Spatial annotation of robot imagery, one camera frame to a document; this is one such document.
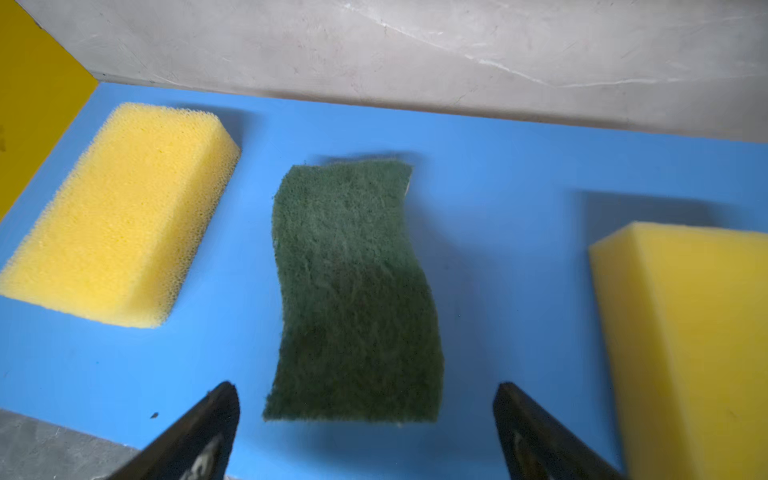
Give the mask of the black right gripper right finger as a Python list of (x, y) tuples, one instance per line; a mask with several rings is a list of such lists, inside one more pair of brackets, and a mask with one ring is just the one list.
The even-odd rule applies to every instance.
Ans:
[(624, 477), (512, 382), (498, 386), (493, 415), (513, 479)]

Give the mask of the dark green sponge curved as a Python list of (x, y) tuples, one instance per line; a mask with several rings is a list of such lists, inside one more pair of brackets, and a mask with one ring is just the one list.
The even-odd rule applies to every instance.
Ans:
[(412, 173), (380, 158), (283, 177), (271, 228), (282, 334), (265, 420), (438, 419), (444, 356), (407, 229)]

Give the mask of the yellow sponge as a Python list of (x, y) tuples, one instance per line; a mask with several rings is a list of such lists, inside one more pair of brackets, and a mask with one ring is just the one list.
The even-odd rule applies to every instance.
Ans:
[(634, 222), (589, 249), (632, 479), (767, 475), (767, 237)]
[(161, 326), (240, 155), (211, 112), (119, 105), (6, 262), (2, 295)]

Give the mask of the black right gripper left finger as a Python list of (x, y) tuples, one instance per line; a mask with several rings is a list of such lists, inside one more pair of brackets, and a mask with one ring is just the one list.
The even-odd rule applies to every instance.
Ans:
[(237, 390), (224, 381), (110, 478), (223, 479), (239, 418)]

